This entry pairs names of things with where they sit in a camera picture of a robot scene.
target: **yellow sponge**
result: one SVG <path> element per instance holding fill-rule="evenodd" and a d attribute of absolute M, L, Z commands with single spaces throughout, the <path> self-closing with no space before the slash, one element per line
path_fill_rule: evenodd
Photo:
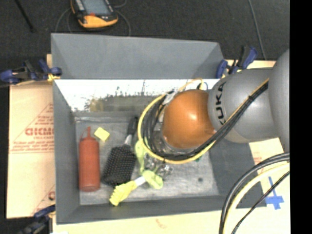
<path fill-rule="evenodd" d="M 95 132 L 94 135 L 98 137 L 102 141 L 106 141 L 109 137 L 110 133 L 104 130 L 103 128 L 99 127 Z"/>

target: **yellow cable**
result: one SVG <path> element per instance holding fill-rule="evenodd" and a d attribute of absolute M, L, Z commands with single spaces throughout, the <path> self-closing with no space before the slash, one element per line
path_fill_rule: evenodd
<path fill-rule="evenodd" d="M 200 89 L 202 88 L 203 86 L 203 79 L 202 78 L 195 78 L 189 82 L 187 82 L 185 85 L 183 85 L 182 87 L 179 88 L 179 91 L 182 91 L 184 88 L 186 88 L 189 84 L 193 83 L 194 81 L 196 80 L 200 80 L 201 81 L 201 85 L 200 85 Z M 250 93 L 251 95 L 257 91 L 260 87 L 262 87 L 269 79 L 266 79 L 260 86 L 258 86 L 252 93 Z M 142 112 L 141 114 L 141 117 L 139 119 L 139 122 L 138 122 L 138 125 L 137 125 L 137 136 L 138 136 L 138 140 L 141 142 L 141 145 L 143 146 L 143 148 L 148 152 L 148 154 L 154 158 L 157 158 L 159 160 L 162 160 L 164 162 L 167 162 L 167 163 L 170 163 L 170 164 L 185 164 L 185 163 L 188 163 L 190 161 L 194 161 L 196 159 L 198 159 L 199 157 L 201 157 L 202 155 L 204 155 L 215 143 L 215 141 L 213 141 L 210 145 L 208 145 L 206 148 L 204 148 L 202 151 L 200 151 L 198 154 L 194 155 L 193 157 L 191 158 L 188 158 L 188 159 L 184 159 L 184 160 L 170 160 L 170 159 L 166 159 L 166 158 L 163 158 L 161 156 L 158 156 L 156 154 L 154 154 L 152 152 L 152 150 L 150 150 L 144 143 L 144 140 L 142 138 L 142 135 L 141 135 L 141 127 L 142 127 L 142 122 L 143 122 L 143 119 L 146 115 L 146 113 L 150 110 L 150 108 L 155 104 L 157 103 L 159 100 L 161 100 L 164 96 L 166 96 L 166 94 L 163 94 L 163 95 L 160 95 L 159 97 L 157 97 L 156 99 L 154 99 Z M 249 97 L 247 97 L 241 104 L 240 106 L 230 115 L 230 117 L 228 118 L 228 120 L 230 120 L 234 114 L 242 107 L 242 105 L 249 99 Z"/>
<path fill-rule="evenodd" d="M 223 233 L 231 233 L 231 230 L 229 232 L 227 232 L 227 228 L 229 227 L 228 224 L 228 219 L 229 219 L 229 215 L 230 213 L 232 213 L 232 211 L 237 207 L 237 205 L 239 204 L 239 202 L 241 201 L 241 199 L 244 197 L 244 195 L 258 182 L 260 182 L 264 177 L 268 177 L 271 174 L 280 171 L 282 169 L 286 169 L 286 168 L 290 168 L 290 163 L 286 163 L 286 164 L 282 164 L 282 165 L 278 165 L 275 166 L 273 168 L 270 168 L 262 173 L 260 173 L 258 176 L 256 176 L 255 178 L 253 178 L 251 181 L 249 181 L 244 187 L 243 189 L 236 195 L 236 197 L 234 198 L 231 206 L 229 207 L 227 216 L 224 220 L 224 229 L 223 229 Z"/>
<path fill-rule="evenodd" d="M 202 78 L 195 78 L 195 79 L 192 79 L 191 81 L 187 82 L 186 84 L 184 84 L 182 87 L 180 87 L 178 90 L 179 91 L 182 91 L 183 89 L 185 89 L 189 84 L 193 83 L 194 81 L 196 80 L 200 80 L 201 81 L 201 85 L 200 85 L 200 88 L 202 88 L 203 86 L 203 79 Z M 190 162 L 192 160 L 196 160 L 198 159 L 200 156 L 202 156 L 206 151 L 208 151 L 210 149 L 210 147 L 212 146 L 209 145 L 208 147 L 206 147 L 203 151 L 201 151 L 200 153 L 198 153 L 197 155 L 191 157 L 190 159 L 185 159 L 185 160 L 169 160 L 169 159 L 165 159 L 161 156 L 158 156 L 156 154 L 154 154 L 152 152 L 152 150 L 150 150 L 144 143 L 144 140 L 142 138 L 142 135 L 141 135 L 141 127 L 142 127 L 142 123 L 143 123 L 143 119 L 145 117 L 145 115 L 147 114 L 147 112 L 150 110 L 150 108 L 155 104 L 157 103 L 159 100 L 161 100 L 164 96 L 166 96 L 166 94 L 163 94 L 163 95 L 160 95 L 159 97 L 157 97 L 156 99 L 154 99 L 142 112 L 141 114 L 141 117 L 138 121 L 138 124 L 137 124 L 137 137 L 138 137 L 138 140 L 140 141 L 141 145 L 143 146 L 143 148 L 148 152 L 148 154 L 150 154 L 152 157 L 154 158 L 157 158 L 159 160 L 163 160 L 167 163 L 170 163 L 170 164 L 184 164 L 184 163 L 187 163 L 187 162 Z"/>

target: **black power cord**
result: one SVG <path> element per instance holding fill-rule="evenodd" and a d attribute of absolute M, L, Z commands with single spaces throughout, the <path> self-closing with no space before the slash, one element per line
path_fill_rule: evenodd
<path fill-rule="evenodd" d="M 290 171 L 286 172 L 272 187 L 270 187 L 264 195 L 251 207 L 251 209 L 240 219 L 240 221 L 236 224 L 234 229 L 232 230 L 231 234 L 235 234 L 241 223 L 248 217 L 250 213 L 280 184 L 282 181 L 288 177 Z"/>
<path fill-rule="evenodd" d="M 14 2 L 16 3 L 16 5 L 18 6 L 20 12 L 22 13 L 25 21 L 27 22 L 28 24 L 28 27 L 30 29 L 30 32 L 31 33 L 35 33 L 36 32 L 36 29 L 34 28 L 34 26 L 32 25 L 31 21 L 29 20 L 26 12 L 24 11 L 24 8 L 22 7 L 22 5 L 20 4 L 20 1 L 19 0 L 14 0 Z"/>
<path fill-rule="evenodd" d="M 158 156 L 161 156 L 168 160 L 186 160 L 189 159 L 201 151 L 203 151 L 206 147 L 211 145 L 213 142 L 214 144 L 221 141 L 226 134 L 234 127 L 234 125 L 237 123 L 237 121 L 240 119 L 240 117 L 243 115 L 243 113 L 247 110 L 249 105 L 259 96 L 261 95 L 265 90 L 267 90 L 269 87 L 269 81 L 265 81 L 256 91 L 254 91 L 252 94 L 249 95 L 248 99 L 237 109 L 237 111 L 230 117 L 225 124 L 222 125 L 222 127 L 206 142 L 204 142 L 202 145 L 197 147 L 196 149 L 192 150 L 191 152 L 187 154 L 165 154 L 161 150 L 158 150 L 157 147 L 153 144 L 154 143 L 154 127 L 156 125 L 157 116 L 160 114 L 164 107 L 162 105 L 163 99 L 158 101 L 151 109 L 150 112 L 145 119 L 145 123 L 143 126 L 142 131 L 142 137 L 144 141 L 148 144 L 153 151 Z"/>
<path fill-rule="evenodd" d="M 272 156 L 262 162 L 260 162 L 259 164 L 255 165 L 254 167 L 252 167 L 250 170 L 248 170 L 235 184 L 234 186 L 231 188 L 231 190 L 229 191 L 223 207 L 222 207 L 222 212 L 221 212 L 221 218 L 220 218 L 220 224 L 219 224 L 219 234 L 223 234 L 223 229 L 224 229 L 224 224 L 225 224 L 225 219 L 227 217 L 228 214 L 228 210 L 229 207 L 234 199 L 234 197 L 237 195 L 237 193 L 239 192 L 239 189 L 241 188 L 241 186 L 249 180 L 250 176 L 253 175 L 254 172 L 265 168 L 269 165 L 273 165 L 276 163 L 280 163 L 283 161 L 290 161 L 290 154 L 289 153 L 282 153 L 282 154 L 278 154 L 275 156 Z"/>

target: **blue marking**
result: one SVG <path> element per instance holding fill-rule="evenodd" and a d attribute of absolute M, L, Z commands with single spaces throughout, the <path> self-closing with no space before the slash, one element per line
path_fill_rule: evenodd
<path fill-rule="evenodd" d="M 271 186 L 273 186 L 273 181 L 271 177 L 269 177 L 269 182 Z M 275 210 L 281 209 L 279 204 L 284 203 L 283 197 L 277 196 L 275 189 L 272 191 L 272 193 L 273 193 L 273 196 L 270 196 L 270 197 L 268 196 L 265 198 L 266 203 L 273 204 Z"/>

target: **black brush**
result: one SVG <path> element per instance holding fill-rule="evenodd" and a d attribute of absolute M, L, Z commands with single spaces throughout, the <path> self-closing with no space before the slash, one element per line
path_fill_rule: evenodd
<path fill-rule="evenodd" d="M 131 147 L 132 138 L 137 131 L 137 121 L 138 117 L 130 120 L 124 144 L 111 149 L 101 176 L 102 183 L 115 187 L 131 180 L 137 160 Z"/>

